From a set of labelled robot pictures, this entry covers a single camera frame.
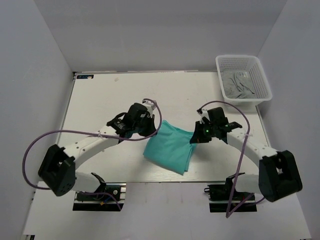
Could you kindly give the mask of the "teal green t shirt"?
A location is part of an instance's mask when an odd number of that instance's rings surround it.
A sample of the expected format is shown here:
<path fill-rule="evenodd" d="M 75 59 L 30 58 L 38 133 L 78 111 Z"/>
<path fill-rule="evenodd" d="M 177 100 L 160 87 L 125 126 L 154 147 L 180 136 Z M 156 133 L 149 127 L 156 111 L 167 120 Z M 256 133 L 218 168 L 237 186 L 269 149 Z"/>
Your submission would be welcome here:
<path fill-rule="evenodd" d="M 163 120 L 157 135 L 147 142 L 143 156 L 151 163 L 183 175 L 189 170 L 196 144 L 190 143 L 193 133 Z"/>

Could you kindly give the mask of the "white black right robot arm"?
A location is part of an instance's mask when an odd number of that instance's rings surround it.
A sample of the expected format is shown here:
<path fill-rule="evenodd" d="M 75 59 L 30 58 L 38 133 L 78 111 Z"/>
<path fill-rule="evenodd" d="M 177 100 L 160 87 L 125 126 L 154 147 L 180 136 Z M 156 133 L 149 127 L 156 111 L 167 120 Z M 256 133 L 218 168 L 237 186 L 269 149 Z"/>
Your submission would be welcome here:
<path fill-rule="evenodd" d="M 198 109 L 191 144 L 204 144 L 213 138 L 240 151 L 258 168 L 258 174 L 234 173 L 225 180 L 226 195 L 236 200 L 243 193 L 261 194 L 269 202 L 297 193 L 303 183 L 294 155 L 278 151 L 251 136 L 238 122 L 229 122 L 222 107 Z"/>

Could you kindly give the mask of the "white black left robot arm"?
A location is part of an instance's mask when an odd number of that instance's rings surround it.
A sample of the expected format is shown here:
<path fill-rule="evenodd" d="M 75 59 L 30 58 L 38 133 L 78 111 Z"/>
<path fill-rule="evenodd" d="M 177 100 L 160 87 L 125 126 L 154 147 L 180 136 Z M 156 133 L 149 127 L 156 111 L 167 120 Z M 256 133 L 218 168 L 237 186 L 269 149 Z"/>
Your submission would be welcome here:
<path fill-rule="evenodd" d="M 95 155 L 124 141 L 139 141 L 157 134 L 154 100 L 145 98 L 142 103 L 134 103 L 127 112 L 116 115 L 100 130 L 85 133 L 85 138 L 67 146 L 52 145 L 47 150 L 38 170 L 38 175 L 57 196 L 69 191 L 81 192 L 99 200 L 105 196 L 106 182 L 98 174 L 83 173 L 77 169 Z"/>

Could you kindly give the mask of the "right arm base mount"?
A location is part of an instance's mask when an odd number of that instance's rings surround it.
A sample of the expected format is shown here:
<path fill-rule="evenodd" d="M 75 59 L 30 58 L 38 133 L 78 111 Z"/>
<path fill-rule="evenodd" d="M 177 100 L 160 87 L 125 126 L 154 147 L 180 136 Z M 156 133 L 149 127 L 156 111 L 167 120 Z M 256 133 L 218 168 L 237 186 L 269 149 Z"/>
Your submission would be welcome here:
<path fill-rule="evenodd" d="M 209 198 L 209 210 L 211 213 L 226 213 L 228 202 L 230 198 L 231 187 L 226 184 L 209 184 L 204 188 L 204 193 L 208 195 Z M 247 192 L 237 192 L 233 193 L 230 210 L 233 210 L 241 201 L 243 201 L 250 194 Z M 257 207 L 255 205 L 255 196 L 251 196 L 242 206 L 240 206 L 235 212 L 239 213 L 249 213 L 257 212 Z"/>

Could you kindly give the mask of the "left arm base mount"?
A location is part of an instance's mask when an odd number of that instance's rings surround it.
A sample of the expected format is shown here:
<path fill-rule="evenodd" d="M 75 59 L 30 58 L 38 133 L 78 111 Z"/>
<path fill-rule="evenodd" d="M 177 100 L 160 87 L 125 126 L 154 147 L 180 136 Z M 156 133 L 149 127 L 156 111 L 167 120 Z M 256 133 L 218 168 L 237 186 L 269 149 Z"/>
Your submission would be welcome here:
<path fill-rule="evenodd" d="M 76 193 L 73 211 L 76 212 L 120 212 L 125 203 L 125 183 L 107 183 L 103 194 L 88 195 Z"/>

